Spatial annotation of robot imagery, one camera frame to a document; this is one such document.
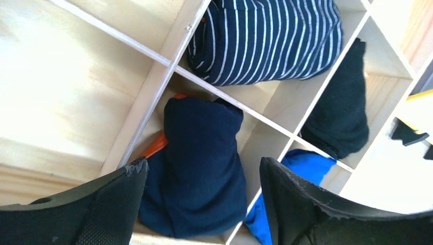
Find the wooden compartment organizer tray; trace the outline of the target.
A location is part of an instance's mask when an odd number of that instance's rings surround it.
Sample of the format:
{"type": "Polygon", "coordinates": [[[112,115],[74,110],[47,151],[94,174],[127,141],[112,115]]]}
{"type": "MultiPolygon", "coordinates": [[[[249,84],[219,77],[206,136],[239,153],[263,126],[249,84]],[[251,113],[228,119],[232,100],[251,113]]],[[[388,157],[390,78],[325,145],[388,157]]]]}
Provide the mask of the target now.
{"type": "Polygon", "coordinates": [[[317,151],[301,129],[356,38],[366,42],[369,138],[322,186],[347,194],[432,60],[432,1],[334,1],[343,48],[306,80],[213,86],[186,50],[211,1],[1,1],[1,204],[27,204],[140,155],[177,93],[221,97],[244,112],[237,149],[249,206],[262,156],[317,151]]]}

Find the blue rolled garment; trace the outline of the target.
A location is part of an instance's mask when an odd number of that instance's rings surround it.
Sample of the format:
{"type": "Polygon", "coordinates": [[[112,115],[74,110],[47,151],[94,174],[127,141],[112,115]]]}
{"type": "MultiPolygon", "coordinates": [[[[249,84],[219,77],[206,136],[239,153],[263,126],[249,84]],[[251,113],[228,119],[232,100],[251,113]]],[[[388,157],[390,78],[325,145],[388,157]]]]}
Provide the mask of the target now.
{"type": "Polygon", "coordinates": [[[317,222],[315,206],[304,187],[317,187],[336,165],[313,151],[289,151],[281,162],[261,159],[262,193],[246,217],[246,225],[261,244],[299,244],[317,222]]]}

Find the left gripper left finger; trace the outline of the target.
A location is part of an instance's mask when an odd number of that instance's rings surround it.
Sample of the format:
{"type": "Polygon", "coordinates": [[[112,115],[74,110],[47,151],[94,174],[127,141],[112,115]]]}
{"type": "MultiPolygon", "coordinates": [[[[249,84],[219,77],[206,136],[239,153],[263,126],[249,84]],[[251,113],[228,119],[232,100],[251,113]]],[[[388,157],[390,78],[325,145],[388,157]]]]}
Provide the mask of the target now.
{"type": "Polygon", "coordinates": [[[1,207],[1,244],[128,244],[148,173],[145,157],[30,204],[1,207]]]}

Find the navy orange boxer briefs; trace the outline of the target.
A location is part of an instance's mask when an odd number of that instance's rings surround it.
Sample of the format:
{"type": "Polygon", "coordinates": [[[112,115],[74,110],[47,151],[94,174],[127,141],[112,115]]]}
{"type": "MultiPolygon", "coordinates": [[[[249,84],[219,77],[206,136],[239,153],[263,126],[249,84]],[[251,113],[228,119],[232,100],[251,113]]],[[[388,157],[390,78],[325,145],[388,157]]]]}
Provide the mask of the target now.
{"type": "Polygon", "coordinates": [[[144,151],[148,176],[139,221],[164,236],[219,235],[247,213],[236,135],[243,111],[223,99],[178,94],[164,107],[163,130],[144,151]]]}

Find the navy striped rolled garment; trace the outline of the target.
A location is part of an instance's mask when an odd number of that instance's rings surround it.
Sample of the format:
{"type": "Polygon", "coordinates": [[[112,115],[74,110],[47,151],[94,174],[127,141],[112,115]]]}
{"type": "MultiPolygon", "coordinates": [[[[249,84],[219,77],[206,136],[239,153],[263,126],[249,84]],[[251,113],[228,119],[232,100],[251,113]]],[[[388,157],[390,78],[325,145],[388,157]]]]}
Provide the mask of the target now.
{"type": "Polygon", "coordinates": [[[334,1],[211,1],[186,59],[213,86],[250,85],[320,75],[342,48],[334,1]]]}

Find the black rolled garment third row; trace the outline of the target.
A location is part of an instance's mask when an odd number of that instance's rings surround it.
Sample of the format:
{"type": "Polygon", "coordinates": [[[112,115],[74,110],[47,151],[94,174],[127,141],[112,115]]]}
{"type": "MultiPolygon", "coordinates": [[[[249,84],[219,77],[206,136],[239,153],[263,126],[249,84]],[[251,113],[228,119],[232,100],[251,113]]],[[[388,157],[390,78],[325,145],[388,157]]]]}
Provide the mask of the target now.
{"type": "Polygon", "coordinates": [[[356,38],[301,129],[304,140],[334,159],[360,151],[369,138],[365,52],[356,38]]]}

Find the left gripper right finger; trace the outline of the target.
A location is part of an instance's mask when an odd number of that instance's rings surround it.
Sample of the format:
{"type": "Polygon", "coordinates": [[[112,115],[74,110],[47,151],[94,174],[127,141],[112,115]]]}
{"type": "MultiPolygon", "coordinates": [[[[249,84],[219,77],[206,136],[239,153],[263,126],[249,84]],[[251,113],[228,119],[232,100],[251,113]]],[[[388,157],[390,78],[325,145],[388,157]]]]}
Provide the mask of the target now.
{"type": "Polygon", "coordinates": [[[317,222],[299,244],[432,244],[432,212],[399,214],[365,206],[320,186],[304,187],[317,222]]]}

